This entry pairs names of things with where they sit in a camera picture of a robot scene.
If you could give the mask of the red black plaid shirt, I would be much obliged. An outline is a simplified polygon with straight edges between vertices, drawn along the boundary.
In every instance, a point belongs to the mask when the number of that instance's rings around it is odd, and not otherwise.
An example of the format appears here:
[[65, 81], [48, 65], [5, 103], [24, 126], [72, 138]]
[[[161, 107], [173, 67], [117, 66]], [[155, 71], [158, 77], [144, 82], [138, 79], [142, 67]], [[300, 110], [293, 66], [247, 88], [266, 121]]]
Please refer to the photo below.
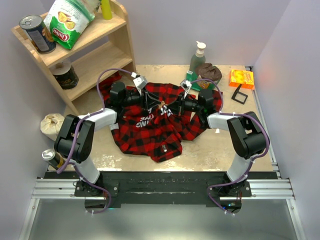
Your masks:
[[172, 114], [167, 104], [173, 102], [183, 89], [171, 83], [147, 84], [146, 89], [166, 105], [144, 110], [127, 106], [124, 115], [110, 130], [115, 144], [124, 154], [149, 156], [160, 163], [182, 154], [182, 141], [193, 141], [206, 128], [200, 126], [196, 115], [185, 111]]

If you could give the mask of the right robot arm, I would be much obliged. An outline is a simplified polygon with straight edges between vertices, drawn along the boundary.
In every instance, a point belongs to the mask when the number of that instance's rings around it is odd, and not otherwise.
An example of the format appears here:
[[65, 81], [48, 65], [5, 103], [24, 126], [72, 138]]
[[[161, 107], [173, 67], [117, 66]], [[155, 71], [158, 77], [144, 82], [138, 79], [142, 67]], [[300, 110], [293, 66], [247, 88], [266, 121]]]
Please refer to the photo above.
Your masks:
[[222, 93], [216, 90], [202, 89], [197, 99], [180, 93], [168, 109], [175, 115], [193, 112], [198, 117], [200, 126], [206, 129], [228, 131], [235, 151], [232, 164], [224, 174], [223, 182], [212, 185], [220, 195], [235, 196], [245, 185], [248, 173], [255, 159], [268, 152], [269, 137], [253, 112], [244, 114], [223, 113]]

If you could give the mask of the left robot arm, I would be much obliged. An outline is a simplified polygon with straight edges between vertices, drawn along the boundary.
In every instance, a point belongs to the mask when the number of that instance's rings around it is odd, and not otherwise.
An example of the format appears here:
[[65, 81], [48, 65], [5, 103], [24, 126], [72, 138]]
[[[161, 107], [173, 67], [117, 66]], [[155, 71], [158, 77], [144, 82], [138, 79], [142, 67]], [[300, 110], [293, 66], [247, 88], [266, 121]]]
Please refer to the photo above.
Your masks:
[[90, 158], [94, 133], [106, 126], [116, 124], [123, 117], [125, 108], [130, 106], [150, 110], [158, 107], [159, 98], [144, 88], [128, 90], [123, 82], [114, 82], [109, 98], [102, 102], [102, 109], [83, 116], [72, 114], [64, 118], [54, 150], [65, 158], [57, 166], [56, 172], [62, 173], [68, 165], [73, 165], [80, 180], [86, 183], [86, 191], [92, 196], [106, 195], [108, 191], [101, 182], [101, 173]]

